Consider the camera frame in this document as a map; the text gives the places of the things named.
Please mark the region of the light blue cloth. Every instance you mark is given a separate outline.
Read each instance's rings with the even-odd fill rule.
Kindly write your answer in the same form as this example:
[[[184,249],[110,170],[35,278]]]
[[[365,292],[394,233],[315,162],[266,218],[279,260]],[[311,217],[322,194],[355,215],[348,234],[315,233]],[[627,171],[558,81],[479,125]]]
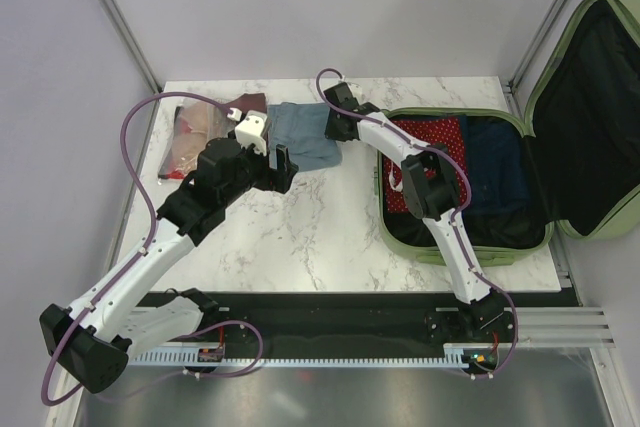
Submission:
[[[272,165],[276,163],[278,145],[288,149],[291,162],[300,172],[332,168],[341,163],[342,153],[337,142],[325,136],[329,117],[326,104],[271,104],[267,107],[267,115]]]

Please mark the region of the clear bag with beige bra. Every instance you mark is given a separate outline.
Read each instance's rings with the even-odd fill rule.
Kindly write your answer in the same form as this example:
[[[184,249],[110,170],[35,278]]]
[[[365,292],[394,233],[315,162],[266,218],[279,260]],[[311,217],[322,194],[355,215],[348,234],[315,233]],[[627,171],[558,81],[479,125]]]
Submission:
[[[195,99],[185,99],[174,111],[173,131],[158,170],[162,180],[182,180],[197,167],[199,154],[216,138],[226,138],[236,123],[225,111]]]

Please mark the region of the dark blue jeans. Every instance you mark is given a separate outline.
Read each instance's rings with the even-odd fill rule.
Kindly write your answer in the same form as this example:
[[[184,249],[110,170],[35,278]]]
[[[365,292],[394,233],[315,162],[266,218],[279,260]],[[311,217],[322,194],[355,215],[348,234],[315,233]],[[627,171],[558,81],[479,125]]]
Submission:
[[[522,164],[522,137],[498,117],[468,117],[465,127],[468,179],[472,198],[467,217],[527,214],[531,194]]]

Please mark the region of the clear bag with maroon clothes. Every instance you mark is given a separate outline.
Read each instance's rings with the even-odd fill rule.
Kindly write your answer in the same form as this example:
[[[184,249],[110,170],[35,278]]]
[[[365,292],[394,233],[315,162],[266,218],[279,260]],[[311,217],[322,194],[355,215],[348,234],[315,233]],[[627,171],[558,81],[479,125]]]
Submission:
[[[251,112],[267,113],[266,97],[263,93],[245,93],[226,104],[226,117],[239,122]]]

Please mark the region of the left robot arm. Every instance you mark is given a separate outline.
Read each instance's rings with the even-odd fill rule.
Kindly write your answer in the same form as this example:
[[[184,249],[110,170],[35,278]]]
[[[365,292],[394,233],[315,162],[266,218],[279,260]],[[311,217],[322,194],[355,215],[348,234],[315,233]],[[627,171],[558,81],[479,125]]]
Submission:
[[[152,213],[152,230],[116,268],[63,308],[39,317],[52,366],[64,368],[97,394],[123,373],[130,358],[162,343],[193,335],[208,340],[219,329],[216,304],[196,289],[131,321],[129,314],[155,283],[216,229],[227,208],[251,189],[286,193],[298,168],[288,149],[276,159],[232,138],[214,139],[197,167]]]

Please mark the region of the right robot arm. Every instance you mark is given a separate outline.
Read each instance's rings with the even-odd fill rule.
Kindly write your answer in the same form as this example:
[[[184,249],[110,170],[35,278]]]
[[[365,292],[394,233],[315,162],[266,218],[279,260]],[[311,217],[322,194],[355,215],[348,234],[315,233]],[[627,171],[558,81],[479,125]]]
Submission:
[[[440,144],[419,140],[400,129],[370,103],[361,104],[342,81],[318,91],[331,109],[325,133],[341,141],[358,140],[388,158],[401,170],[396,188],[413,217],[430,231],[451,276],[458,301],[455,312],[430,311],[426,328],[431,339],[445,343],[460,337],[465,342],[500,338],[518,340],[518,318],[510,296],[484,276],[466,233],[459,199],[459,180],[466,199],[470,183],[462,168]]]

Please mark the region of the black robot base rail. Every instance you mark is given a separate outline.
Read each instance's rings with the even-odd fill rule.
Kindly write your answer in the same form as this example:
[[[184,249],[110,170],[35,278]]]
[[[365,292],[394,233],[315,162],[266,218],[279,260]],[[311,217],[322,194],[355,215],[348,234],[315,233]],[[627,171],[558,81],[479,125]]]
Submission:
[[[196,329],[231,358],[392,360],[440,357],[448,343],[488,350],[516,338],[506,301],[465,307],[451,294],[221,294]]]

